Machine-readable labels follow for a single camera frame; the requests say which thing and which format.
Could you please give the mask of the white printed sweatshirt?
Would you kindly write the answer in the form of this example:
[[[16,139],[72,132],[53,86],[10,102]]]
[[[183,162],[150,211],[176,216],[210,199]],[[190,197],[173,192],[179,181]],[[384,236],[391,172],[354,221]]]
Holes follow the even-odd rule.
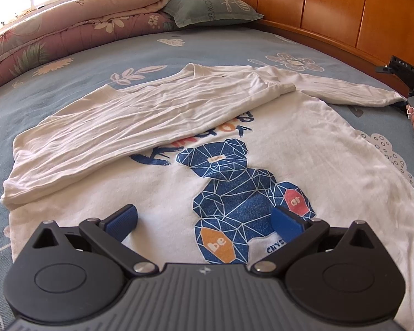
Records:
[[[40,222],[104,218],[126,204],[128,246],[167,262],[251,265],[286,244],[284,206],[335,226],[364,219],[405,278],[396,320],[414,330],[414,182],[387,142],[333,106],[384,107],[398,93],[274,66],[202,66],[103,86],[19,134],[2,203],[12,254]]]

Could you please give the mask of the green flower pillow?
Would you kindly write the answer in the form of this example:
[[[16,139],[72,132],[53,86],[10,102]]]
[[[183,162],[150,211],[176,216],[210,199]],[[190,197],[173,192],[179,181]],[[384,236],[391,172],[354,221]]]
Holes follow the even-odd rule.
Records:
[[[242,0],[170,0],[162,11],[178,28],[236,25],[263,18]]]

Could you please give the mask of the blue patterned bed sheet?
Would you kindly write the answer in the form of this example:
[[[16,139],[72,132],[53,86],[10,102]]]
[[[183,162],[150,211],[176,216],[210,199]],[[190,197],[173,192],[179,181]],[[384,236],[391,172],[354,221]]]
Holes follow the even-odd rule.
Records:
[[[0,330],[14,319],[3,283],[17,256],[12,254],[10,211],[1,197],[14,165],[15,138],[100,87],[121,90],[156,81],[179,73],[189,63],[274,66],[392,91],[318,50],[249,28],[189,28],[118,40],[47,63],[45,73],[30,70],[4,84],[0,87]],[[394,104],[378,108],[335,104],[333,109],[362,135],[385,140],[405,162],[405,172],[414,182],[414,133],[405,110]]]

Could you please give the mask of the pink floral folded quilt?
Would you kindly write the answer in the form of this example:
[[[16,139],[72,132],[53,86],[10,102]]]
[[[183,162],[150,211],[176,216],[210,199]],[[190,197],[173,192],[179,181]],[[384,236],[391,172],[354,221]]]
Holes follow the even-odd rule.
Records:
[[[74,0],[49,8],[0,33],[0,87],[46,64],[145,34],[172,31],[162,10],[171,0]]]

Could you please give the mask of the wooden headboard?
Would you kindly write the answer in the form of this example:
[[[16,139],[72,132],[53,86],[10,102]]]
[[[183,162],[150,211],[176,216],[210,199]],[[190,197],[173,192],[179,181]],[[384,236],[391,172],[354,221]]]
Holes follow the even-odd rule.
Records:
[[[376,73],[391,56],[414,66],[414,0],[242,0],[263,19],[253,28],[315,48],[403,95],[395,76]]]

